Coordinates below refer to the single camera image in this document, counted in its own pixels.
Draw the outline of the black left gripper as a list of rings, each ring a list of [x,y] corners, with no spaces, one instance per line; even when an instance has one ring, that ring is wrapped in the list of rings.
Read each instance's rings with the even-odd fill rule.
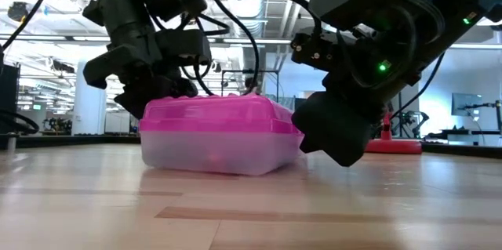
[[[188,66],[211,60],[209,39],[198,29],[167,29],[154,34],[135,34],[118,44],[110,43],[107,51],[86,63],[83,75],[88,85],[98,89],[107,87],[106,78],[116,75],[129,83],[139,73],[146,73],[155,64]],[[160,89],[154,79],[126,85],[114,101],[136,119],[144,116],[151,100],[159,97],[179,98],[198,95],[196,85],[189,79],[160,77]]]

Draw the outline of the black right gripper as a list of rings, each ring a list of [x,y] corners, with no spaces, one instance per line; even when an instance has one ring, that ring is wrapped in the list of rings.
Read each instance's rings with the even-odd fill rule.
[[[292,123],[304,134],[300,150],[323,151],[342,167],[359,161],[373,125],[386,112],[383,103],[418,76],[413,71],[419,45],[415,27],[297,33],[290,43],[291,60],[326,73],[323,90],[293,112]]]

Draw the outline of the clear supply box pink lid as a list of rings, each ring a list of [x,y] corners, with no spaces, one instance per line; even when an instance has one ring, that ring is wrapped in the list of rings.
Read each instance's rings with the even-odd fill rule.
[[[152,100],[139,122],[142,158],[153,168],[260,176],[300,156],[292,114],[256,94]]]

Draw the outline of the white cabinet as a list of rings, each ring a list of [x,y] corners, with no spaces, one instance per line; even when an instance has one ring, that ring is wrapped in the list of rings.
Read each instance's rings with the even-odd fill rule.
[[[107,112],[105,116],[105,132],[129,133],[130,114],[128,112]]]

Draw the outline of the white pillar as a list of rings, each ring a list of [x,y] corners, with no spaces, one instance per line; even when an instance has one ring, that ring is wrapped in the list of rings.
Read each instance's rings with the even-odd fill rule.
[[[107,94],[103,89],[87,84],[83,70],[87,61],[77,63],[72,135],[104,134]]]

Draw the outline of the black boom rod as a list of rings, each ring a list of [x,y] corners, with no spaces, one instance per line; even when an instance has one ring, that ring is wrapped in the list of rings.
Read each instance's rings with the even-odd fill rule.
[[[479,109],[482,107],[493,108],[496,112],[496,123],[497,123],[497,134],[502,135],[502,100],[496,100],[494,103],[478,103],[472,105],[465,105],[463,107],[459,107],[459,110],[466,111],[467,115],[471,118],[471,120],[478,126],[478,130],[481,134],[485,134],[478,121],[475,120],[472,112],[474,109]]]

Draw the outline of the black cabinet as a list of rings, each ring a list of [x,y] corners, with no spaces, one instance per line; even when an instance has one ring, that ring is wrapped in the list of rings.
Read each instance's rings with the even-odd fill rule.
[[[5,65],[0,73],[0,111],[16,113],[20,69]]]

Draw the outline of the black table frame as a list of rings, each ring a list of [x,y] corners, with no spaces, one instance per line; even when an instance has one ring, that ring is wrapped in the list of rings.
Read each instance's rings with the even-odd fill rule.
[[[18,136],[16,148],[61,147],[91,144],[140,144],[131,136]],[[442,143],[422,143],[422,151],[476,158],[502,160],[502,147],[459,146]]]

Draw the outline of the silver ventilation duct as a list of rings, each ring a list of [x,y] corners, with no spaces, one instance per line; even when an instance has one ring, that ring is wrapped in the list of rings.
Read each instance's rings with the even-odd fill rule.
[[[262,38],[266,26],[265,3],[264,0],[227,0],[227,7],[232,14],[237,17],[242,24],[248,29],[250,34],[255,38]],[[234,28],[232,37],[234,38],[249,38],[245,32],[236,24],[231,22]],[[260,70],[266,67],[264,46],[259,47]],[[254,56],[253,47],[251,45],[243,48],[243,67],[244,69],[252,69],[255,66],[256,57]]]

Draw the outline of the grey wall screen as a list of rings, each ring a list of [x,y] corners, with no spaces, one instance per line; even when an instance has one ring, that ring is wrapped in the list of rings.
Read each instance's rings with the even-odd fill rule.
[[[479,94],[453,93],[451,102],[451,115],[467,116],[467,112],[459,110],[459,107],[478,103],[482,103],[482,96]]]

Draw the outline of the silver metal post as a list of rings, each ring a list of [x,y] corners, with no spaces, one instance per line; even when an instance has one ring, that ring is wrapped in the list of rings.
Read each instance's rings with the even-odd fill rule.
[[[15,132],[9,132],[7,134],[7,151],[9,153],[14,153],[16,150],[16,142],[19,138],[19,135]]]

